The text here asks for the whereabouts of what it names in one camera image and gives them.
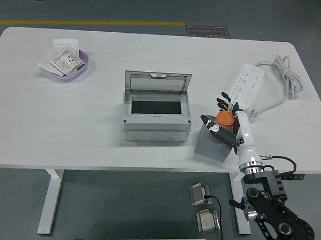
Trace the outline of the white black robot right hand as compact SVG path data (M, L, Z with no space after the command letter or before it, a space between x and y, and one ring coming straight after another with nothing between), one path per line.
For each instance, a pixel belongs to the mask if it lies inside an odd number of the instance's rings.
M221 95L224 99L217 98L217 106L222 113L230 113L233 119L237 120L238 129L236 135L219 126L206 115L201 115L203 125L206 126L214 138L219 139L234 149L235 154L239 157L238 165L242 173L250 168L260 170L263 162L262 158L255 151L254 138L247 114L228 94L222 92Z

